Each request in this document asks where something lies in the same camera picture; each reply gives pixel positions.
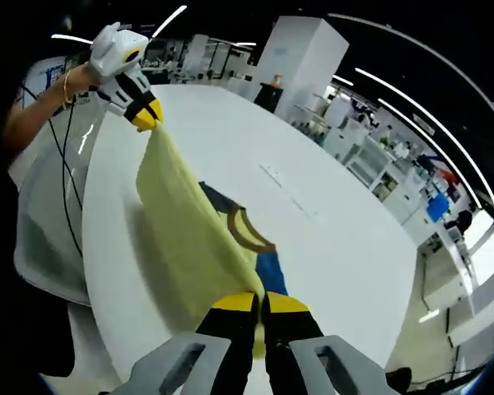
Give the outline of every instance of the wire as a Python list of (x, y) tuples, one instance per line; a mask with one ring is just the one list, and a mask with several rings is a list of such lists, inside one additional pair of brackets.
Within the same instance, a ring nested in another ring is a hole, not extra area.
[(77, 242), (77, 238), (75, 237), (75, 232), (73, 232), (72, 222), (69, 220), (68, 205), (66, 203), (66, 183), (64, 181), (65, 169), (67, 167), (67, 164), (66, 164), (66, 145), (68, 144), (69, 130), (70, 130), (70, 127), (72, 126), (72, 116), (73, 116), (73, 108), (74, 107), (75, 107), (75, 98), (73, 98), (72, 108), (70, 109), (70, 112), (69, 112), (68, 128), (66, 129), (66, 136), (64, 136), (64, 144), (63, 144), (63, 204), (64, 204), (64, 212), (66, 214), (66, 221), (68, 222), (69, 231), (72, 234), (73, 243), (75, 244), (75, 248), (77, 249), (77, 252), (79, 253), (79, 255), (82, 258), (82, 250), (79, 247), (79, 243)]
[(439, 376), (432, 377), (431, 379), (427, 379), (427, 380), (424, 380), (424, 381), (417, 381), (417, 382), (416, 381), (412, 381), (412, 384), (415, 384), (415, 385), (424, 384), (424, 383), (428, 383), (429, 381), (434, 381), (434, 380), (438, 379), (439, 377), (446, 376), (447, 374), (470, 373), (470, 372), (473, 372), (474, 370), (483, 369), (484, 367), (485, 367), (485, 364), (481, 364), (477, 368), (474, 368), (474, 369), (461, 370), (459, 372), (453, 372), (453, 371), (452, 372), (446, 372), (446, 373), (440, 374)]
[[(30, 91), (24, 84), (20, 84), (20, 86), (33, 99), (37, 100), (36, 95), (32, 91)], [(70, 170), (68, 163), (64, 160), (63, 150), (60, 148), (60, 145), (58, 144), (57, 133), (55, 133), (55, 128), (53, 126), (53, 123), (51, 122), (51, 119), (48, 119), (48, 122), (49, 122), (49, 127), (51, 128), (51, 133), (53, 134), (53, 139), (55, 140), (55, 144), (57, 145), (58, 153), (60, 154), (60, 157), (62, 158), (63, 163), (66, 166), (66, 169), (68, 169), (68, 174), (70, 176), (70, 179), (72, 180), (73, 191), (75, 192), (75, 197), (77, 198), (77, 201), (79, 203), (79, 207), (81, 208), (81, 211), (82, 211), (82, 202), (81, 202), (81, 199), (79, 198), (79, 192), (77, 191), (77, 186), (75, 185), (75, 179), (72, 176), (72, 171)]]

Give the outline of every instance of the hand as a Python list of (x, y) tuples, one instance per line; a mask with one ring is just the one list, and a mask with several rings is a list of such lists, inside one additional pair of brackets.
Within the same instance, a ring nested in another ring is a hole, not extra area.
[(96, 75), (88, 62), (72, 68), (68, 74), (68, 83), (66, 85), (66, 92), (68, 96), (75, 95), (76, 93), (87, 91), (90, 86), (97, 86), (99, 82), (96, 79)]

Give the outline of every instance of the yellow towel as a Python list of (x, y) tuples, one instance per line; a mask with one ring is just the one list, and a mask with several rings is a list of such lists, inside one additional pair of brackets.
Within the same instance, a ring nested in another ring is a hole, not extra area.
[(264, 290), (255, 259), (245, 255), (221, 222), (162, 126), (151, 131), (137, 191), (194, 327), (226, 295), (253, 291), (261, 302)]

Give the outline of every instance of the ceiling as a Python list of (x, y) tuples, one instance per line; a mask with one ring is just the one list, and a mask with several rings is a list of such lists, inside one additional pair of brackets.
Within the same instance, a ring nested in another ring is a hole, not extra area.
[[(449, 5), (448, 2), (335, 2), (291, 0), (267, 2), (153, 2), (143, 0), (81, 0), (70, 11), (69, 34), (93, 39), (106, 24), (132, 23), (133, 30), (151, 35), (179, 5), (187, 10), (162, 32), (164, 38), (189, 39), (196, 33), (229, 41), (257, 43), (259, 58), (273, 23), (280, 15), (323, 17), (350, 43), (337, 74), (371, 101), (383, 98), (408, 117), (417, 109), (377, 82), (355, 72), (359, 67), (396, 86), (433, 113), (464, 145), (494, 191), (494, 113), (475, 90), (442, 61), (389, 32), (329, 17), (356, 16), (392, 26), (432, 47), (462, 69), (494, 102), (494, 7)], [(56, 33), (66, 33), (62, 28)], [(50, 52), (78, 51), (80, 44), (48, 44)], [(449, 154), (469, 182), (485, 188), (472, 166), (444, 133), (436, 142)]]

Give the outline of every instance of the round white table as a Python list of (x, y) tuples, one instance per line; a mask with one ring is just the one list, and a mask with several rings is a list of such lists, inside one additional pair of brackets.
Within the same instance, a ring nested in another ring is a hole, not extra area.
[[(333, 157), (257, 105), (212, 86), (152, 91), (192, 171), (247, 207), (276, 244), (289, 294), (310, 307), (324, 334), (385, 366), (415, 270), (416, 246), (403, 228)], [(123, 381), (137, 360), (183, 327), (165, 273), (150, 264), (153, 243), (135, 186), (149, 133), (105, 116), (82, 214), (91, 305)], [(254, 362), (245, 393), (271, 393), (262, 360)]]

